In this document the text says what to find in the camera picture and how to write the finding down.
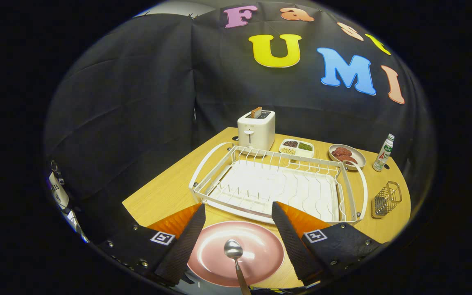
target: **plate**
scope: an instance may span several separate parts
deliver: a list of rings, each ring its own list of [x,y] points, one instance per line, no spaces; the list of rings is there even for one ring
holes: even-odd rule
[[[223,251],[228,239],[243,248],[238,264],[249,286],[273,275],[283,263],[285,250],[270,230],[252,222],[228,221],[202,230],[187,263],[191,271],[219,286],[240,287],[234,259]]]
[[[286,141],[294,141],[296,142],[296,147],[292,147],[292,146],[286,146],[284,145],[284,143]],[[302,150],[302,149],[299,149],[298,146],[300,146],[300,143],[305,143],[307,145],[309,145],[313,150],[312,151],[307,151],[307,150]],[[302,140],[296,140],[296,139],[292,139],[292,138],[286,138],[284,139],[281,144],[279,145],[279,152],[282,153],[282,154],[289,154],[289,153],[284,153],[283,151],[281,151],[281,149],[290,149],[292,151],[294,151],[294,155],[295,156],[300,156],[300,157],[307,157],[307,158],[312,158],[314,157],[314,145],[310,142],[306,142],[306,141],[302,141]]]
[[[367,163],[367,160],[362,155],[362,153],[360,153],[354,147],[351,148],[350,146],[345,145],[345,144],[333,144],[329,147],[329,157],[331,157],[331,159],[333,159],[334,161],[341,162],[339,159],[336,159],[336,157],[334,157],[333,154],[332,154],[332,152],[334,152],[335,149],[337,149],[339,147],[343,147],[343,148],[346,148],[349,151],[351,151],[351,153],[352,153],[351,157],[353,157],[356,160],[356,162],[358,162],[358,166],[360,166],[360,168],[363,168],[365,166],[365,163]],[[346,166],[349,170],[356,170],[356,167],[354,167],[352,165],[349,165],[349,164],[346,164],[346,163],[343,163],[343,166]]]

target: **letter m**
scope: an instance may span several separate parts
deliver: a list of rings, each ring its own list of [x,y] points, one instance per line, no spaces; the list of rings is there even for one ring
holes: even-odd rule
[[[369,71],[371,62],[367,58],[355,55],[352,57],[351,63],[347,65],[342,56],[334,49],[322,47],[316,49],[316,51],[324,57],[325,77],[322,78],[323,84],[340,86],[340,80],[336,77],[336,74],[339,74],[343,84],[350,88],[357,77],[358,82],[354,85],[356,90],[369,95],[376,95],[376,90],[372,86],[371,72]]]

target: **letter u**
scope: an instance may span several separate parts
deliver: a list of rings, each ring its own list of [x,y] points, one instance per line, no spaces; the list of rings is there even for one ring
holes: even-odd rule
[[[300,61],[300,46],[298,35],[283,34],[279,36],[287,44],[287,55],[285,57],[272,56],[270,52],[270,41],[274,39],[271,35],[256,35],[249,38],[252,42],[254,59],[260,65],[270,68],[287,68],[296,65]]]

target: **plastic bottle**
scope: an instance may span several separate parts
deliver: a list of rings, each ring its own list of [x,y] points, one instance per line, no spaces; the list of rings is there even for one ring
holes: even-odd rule
[[[389,159],[389,155],[393,150],[393,145],[395,145],[395,136],[389,133],[386,141],[383,143],[382,149],[380,149],[380,152],[378,153],[378,156],[372,165],[374,170],[380,172],[382,169],[384,169],[384,165],[386,164],[387,159]]]

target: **metal spoon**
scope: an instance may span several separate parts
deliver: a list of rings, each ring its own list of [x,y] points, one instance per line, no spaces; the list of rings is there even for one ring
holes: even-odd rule
[[[234,259],[236,263],[236,275],[238,276],[238,283],[240,283],[241,293],[243,295],[251,295],[251,291],[249,291],[249,287],[247,287],[247,282],[245,282],[245,278],[243,277],[243,272],[238,265],[238,258],[243,255],[243,249],[237,241],[234,239],[229,239],[225,242],[225,246],[223,246],[223,250],[225,251],[225,255],[227,257]]]

